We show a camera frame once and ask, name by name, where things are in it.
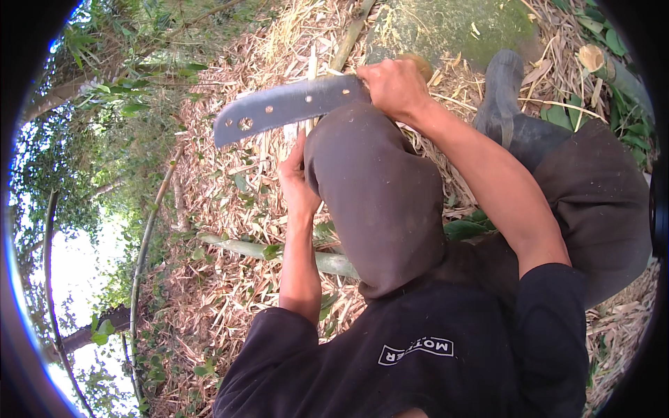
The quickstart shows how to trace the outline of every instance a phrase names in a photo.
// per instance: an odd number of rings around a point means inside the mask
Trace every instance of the hole in blade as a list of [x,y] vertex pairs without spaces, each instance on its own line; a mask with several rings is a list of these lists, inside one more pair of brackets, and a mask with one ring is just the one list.
[[240,130],[249,130],[251,129],[251,126],[253,126],[253,119],[251,118],[241,118],[237,123],[237,127]]

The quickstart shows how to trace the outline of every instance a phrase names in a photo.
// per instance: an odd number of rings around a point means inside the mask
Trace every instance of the black t-shirt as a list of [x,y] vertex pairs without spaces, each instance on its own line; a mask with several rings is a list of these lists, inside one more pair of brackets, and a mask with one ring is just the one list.
[[318,344],[307,319],[268,308],[228,370],[214,417],[579,417],[584,275],[546,264],[520,281],[513,323],[496,298],[436,280],[372,301]]

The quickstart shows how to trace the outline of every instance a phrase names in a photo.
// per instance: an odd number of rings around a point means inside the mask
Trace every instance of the hand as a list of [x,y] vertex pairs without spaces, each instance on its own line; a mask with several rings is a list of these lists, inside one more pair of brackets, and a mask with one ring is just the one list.
[[301,166],[304,162],[305,142],[306,133],[302,129],[297,134],[297,142],[290,155],[279,165],[279,183],[288,203],[288,216],[312,221],[321,200],[304,180],[304,169]]
[[372,103],[391,118],[411,125],[434,100],[413,60],[383,60],[361,66],[358,77],[367,82]]

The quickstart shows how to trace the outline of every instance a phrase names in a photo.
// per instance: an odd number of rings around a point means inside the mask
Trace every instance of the person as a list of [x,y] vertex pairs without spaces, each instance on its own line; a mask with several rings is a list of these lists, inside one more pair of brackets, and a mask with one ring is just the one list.
[[[357,74],[373,106],[334,110],[279,167],[279,307],[254,318],[214,417],[581,416],[584,311],[651,252],[634,158],[600,121],[574,134],[521,113],[523,64],[509,50],[488,65],[475,128],[431,99],[412,61]],[[498,233],[477,245],[444,237],[440,173],[394,120],[446,155]],[[319,345],[321,199],[368,306]]]

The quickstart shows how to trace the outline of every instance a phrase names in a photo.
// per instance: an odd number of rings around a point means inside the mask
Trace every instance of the left hand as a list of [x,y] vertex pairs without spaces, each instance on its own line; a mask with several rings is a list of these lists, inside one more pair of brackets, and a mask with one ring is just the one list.
[[279,183],[288,203],[288,216],[294,219],[313,220],[321,200],[306,184],[304,178],[304,169],[301,166],[304,161],[305,143],[306,133],[302,129],[297,134],[297,142],[290,155],[279,164]]

